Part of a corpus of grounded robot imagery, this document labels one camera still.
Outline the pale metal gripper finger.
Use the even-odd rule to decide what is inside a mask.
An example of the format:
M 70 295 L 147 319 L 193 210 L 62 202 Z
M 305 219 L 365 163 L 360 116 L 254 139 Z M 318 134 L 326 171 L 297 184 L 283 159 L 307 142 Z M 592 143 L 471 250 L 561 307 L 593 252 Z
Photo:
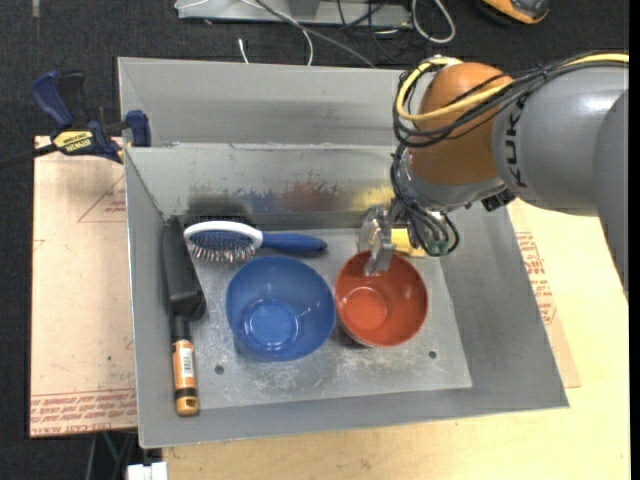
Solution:
M 395 246 L 392 241 L 392 231 L 380 228 L 376 231 L 370 243 L 370 258 L 365 264 L 367 276 L 386 272 L 391 264 Z
M 376 234 L 377 234 L 376 217 L 369 216 L 364 218 L 360 225 L 360 229 L 358 233 L 357 250 L 359 252 L 371 250 L 374 244 Z

